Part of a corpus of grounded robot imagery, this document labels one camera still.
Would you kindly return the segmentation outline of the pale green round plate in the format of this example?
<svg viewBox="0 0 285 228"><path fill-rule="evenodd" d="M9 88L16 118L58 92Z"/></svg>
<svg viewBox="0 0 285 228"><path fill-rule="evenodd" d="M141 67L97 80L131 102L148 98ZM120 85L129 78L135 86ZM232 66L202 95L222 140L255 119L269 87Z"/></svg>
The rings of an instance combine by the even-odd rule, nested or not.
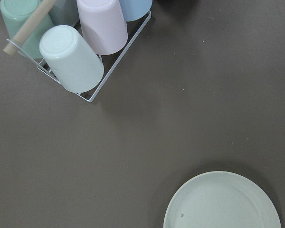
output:
<svg viewBox="0 0 285 228"><path fill-rule="evenodd" d="M165 228L279 228L267 194L232 172L211 171L185 182L170 200Z"/></svg>

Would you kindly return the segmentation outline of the white plastic cup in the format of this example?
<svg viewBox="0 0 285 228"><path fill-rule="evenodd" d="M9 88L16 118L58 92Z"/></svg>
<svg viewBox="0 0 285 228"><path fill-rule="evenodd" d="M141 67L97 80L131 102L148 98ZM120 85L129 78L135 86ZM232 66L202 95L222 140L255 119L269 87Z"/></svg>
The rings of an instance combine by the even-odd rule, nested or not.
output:
<svg viewBox="0 0 285 228"><path fill-rule="evenodd" d="M104 75L104 65L79 32L68 25L44 33L39 50L61 85L69 92L95 88Z"/></svg>

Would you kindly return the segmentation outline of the pink plastic cup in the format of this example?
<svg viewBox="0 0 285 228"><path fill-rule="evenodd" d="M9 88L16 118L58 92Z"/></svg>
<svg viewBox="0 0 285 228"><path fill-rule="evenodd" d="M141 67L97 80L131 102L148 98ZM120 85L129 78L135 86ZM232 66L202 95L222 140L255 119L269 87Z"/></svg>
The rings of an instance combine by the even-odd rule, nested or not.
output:
<svg viewBox="0 0 285 228"><path fill-rule="evenodd" d="M78 0L83 37L99 55L111 55L127 43L128 32L118 0Z"/></svg>

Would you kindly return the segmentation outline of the blue plastic cup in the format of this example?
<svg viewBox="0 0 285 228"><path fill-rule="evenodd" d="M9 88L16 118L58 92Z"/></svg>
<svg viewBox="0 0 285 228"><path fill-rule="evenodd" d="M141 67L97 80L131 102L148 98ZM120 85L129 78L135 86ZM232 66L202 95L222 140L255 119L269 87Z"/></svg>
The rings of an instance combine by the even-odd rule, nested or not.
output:
<svg viewBox="0 0 285 228"><path fill-rule="evenodd" d="M119 0L126 22L142 18L151 8L152 0Z"/></svg>

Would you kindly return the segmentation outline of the grey plastic cup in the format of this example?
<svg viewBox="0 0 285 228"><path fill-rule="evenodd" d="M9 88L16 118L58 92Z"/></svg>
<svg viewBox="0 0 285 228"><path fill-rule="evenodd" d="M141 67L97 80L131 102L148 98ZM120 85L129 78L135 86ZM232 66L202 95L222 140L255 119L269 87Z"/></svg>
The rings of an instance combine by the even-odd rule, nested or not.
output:
<svg viewBox="0 0 285 228"><path fill-rule="evenodd" d="M79 21L76 0L58 0L49 12L52 22L57 25L74 26Z"/></svg>

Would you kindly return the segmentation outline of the mint green plastic cup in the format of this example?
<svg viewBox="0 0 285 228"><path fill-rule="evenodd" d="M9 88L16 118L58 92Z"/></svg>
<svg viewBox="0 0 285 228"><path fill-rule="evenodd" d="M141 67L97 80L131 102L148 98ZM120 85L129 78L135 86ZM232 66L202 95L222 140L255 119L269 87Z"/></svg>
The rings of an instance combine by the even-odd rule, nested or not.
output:
<svg viewBox="0 0 285 228"><path fill-rule="evenodd" d="M39 0L1 0L0 11L8 34L13 38L34 10L39 6ZM33 59L42 58L39 43L43 34L54 26L49 15L46 15L39 26L33 31L22 49Z"/></svg>

